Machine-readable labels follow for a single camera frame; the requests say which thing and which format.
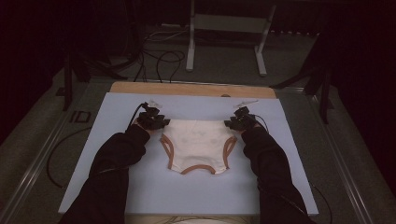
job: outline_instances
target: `orange trim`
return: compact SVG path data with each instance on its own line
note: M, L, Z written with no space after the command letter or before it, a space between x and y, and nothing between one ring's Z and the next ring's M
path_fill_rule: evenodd
M184 174L186 174L186 173L188 173L188 172L190 172L190 171L192 171L192 170L195 170L195 169L206 169L206 170L210 171L210 173L211 173L212 175L214 175L214 174L216 173L216 170L213 169L213 167L211 167L211 166L209 166L209 165L199 164L199 165L193 165L193 166L191 166L191 167L185 169L183 172L181 172L181 174L184 175Z
M161 136L160 142L163 145L163 149L165 149L165 152L166 154L168 154L169 157L168 169L172 169L173 158L175 156L174 146L171 140L165 134Z
M236 143L236 137L232 136L229 139L227 139L227 141L225 141L224 143L224 149L223 149L223 160L224 160L224 164L225 167L227 167L227 169L229 169L230 167L228 166L228 156L230 155L230 153L233 151L233 147L235 146Z

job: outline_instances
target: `underwear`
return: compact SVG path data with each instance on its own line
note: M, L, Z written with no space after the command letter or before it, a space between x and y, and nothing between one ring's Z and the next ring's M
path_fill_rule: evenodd
M163 129L161 143L169 157L169 169L183 175L194 169L206 169L214 175L229 168L227 157L236 137L223 120L171 119Z

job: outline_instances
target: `table leg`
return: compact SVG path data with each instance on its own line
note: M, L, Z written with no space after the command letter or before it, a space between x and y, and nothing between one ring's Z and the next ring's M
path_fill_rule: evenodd
M267 76L267 70L265 69L264 58L262 57L262 49L264 48L265 40L267 39L268 33L270 32L271 22L274 17L276 6L271 6L270 12L267 17L267 23L264 25L262 31L262 41L259 46L254 48L254 53L256 54L257 65L259 67L259 75L261 77Z
M194 0L191 0L191 14L190 14L190 44L189 52L187 53L187 65L186 70L192 72L194 69L194 53L195 53L195 41L194 41L194 20L195 20L195 9Z

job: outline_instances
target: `black sleeve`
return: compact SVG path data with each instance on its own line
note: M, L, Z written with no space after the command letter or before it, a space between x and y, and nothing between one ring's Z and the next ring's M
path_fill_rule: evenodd
M96 153L89 178L60 223L124 223L128 167L146 153L149 138L137 125L111 136Z
M285 152L264 128L242 133L245 155L258 177L261 224L314 223L306 213L303 197L291 181Z

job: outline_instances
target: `table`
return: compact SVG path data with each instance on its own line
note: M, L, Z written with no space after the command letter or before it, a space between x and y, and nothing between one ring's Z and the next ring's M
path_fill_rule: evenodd
M232 96L232 98L213 97L220 95ZM225 108L233 108L233 105L240 103L241 100L251 100L252 97L260 101L257 104L250 105L249 108L254 114L262 117L263 115L259 111L266 111L265 115L270 118L266 123L272 136L285 149L289 157L293 182L304 197L308 213L317 214L318 209L307 183L297 148L292 140L288 123L284 119L283 109L273 90L242 86L132 82L116 82L113 84L110 93L107 94L102 103L90 137L81 153L75 173L61 204L60 212L65 212L77 196L80 187L87 178L97 149L113 133L124 130L125 127L123 126L128 123L124 121L130 119L132 107L138 105L139 102L141 103L142 100L153 98L156 102L157 100L160 103L164 102L167 107L164 106L162 112L171 119L174 115L181 116L183 119L224 119L227 118L227 115L233 114L233 111L228 111ZM210 106L204 106L205 110L194 112L196 110L195 105ZM167 163L167 158L163 149L159 147L160 143L155 141L159 136L157 135L153 135L146 144L147 154L141 162L134 165L133 172L130 173L132 190L128 192L126 214L248 216L260 213L256 176L251 173L249 160L243 155L242 144L235 146L229 158L233 168L224 175L209 175L204 171L192 175L180 175L165 169L166 166L162 165Z

